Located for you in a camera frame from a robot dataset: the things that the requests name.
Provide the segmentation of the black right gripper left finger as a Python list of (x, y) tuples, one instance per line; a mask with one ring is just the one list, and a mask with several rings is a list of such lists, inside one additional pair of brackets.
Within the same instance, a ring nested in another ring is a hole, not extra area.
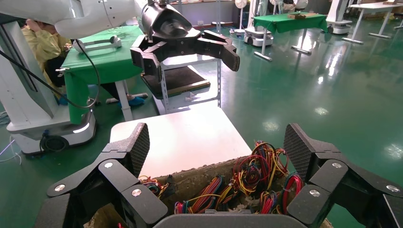
[(130, 228), (156, 225), (168, 208), (139, 180), (149, 149), (145, 123), (128, 138), (108, 143), (94, 162), (48, 188), (34, 227), (81, 228), (108, 204)]

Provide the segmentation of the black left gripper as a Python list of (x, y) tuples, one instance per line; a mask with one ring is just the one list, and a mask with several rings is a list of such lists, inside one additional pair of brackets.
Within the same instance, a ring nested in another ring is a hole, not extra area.
[(146, 35), (140, 35), (130, 48), (134, 66), (145, 75), (162, 80), (161, 62), (171, 51), (177, 55), (200, 54), (217, 59), (232, 71), (240, 67), (240, 57), (232, 40), (224, 35), (205, 30), (202, 34), (174, 7), (151, 3), (142, 14)]

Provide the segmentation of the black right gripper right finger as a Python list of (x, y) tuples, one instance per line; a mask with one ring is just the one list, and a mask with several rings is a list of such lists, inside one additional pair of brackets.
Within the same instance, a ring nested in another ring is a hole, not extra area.
[(353, 164), (333, 144), (307, 136), (297, 123), (287, 125), (284, 149), (304, 182), (287, 214), (306, 227), (319, 227), (334, 205), (367, 228), (402, 227), (398, 184)]

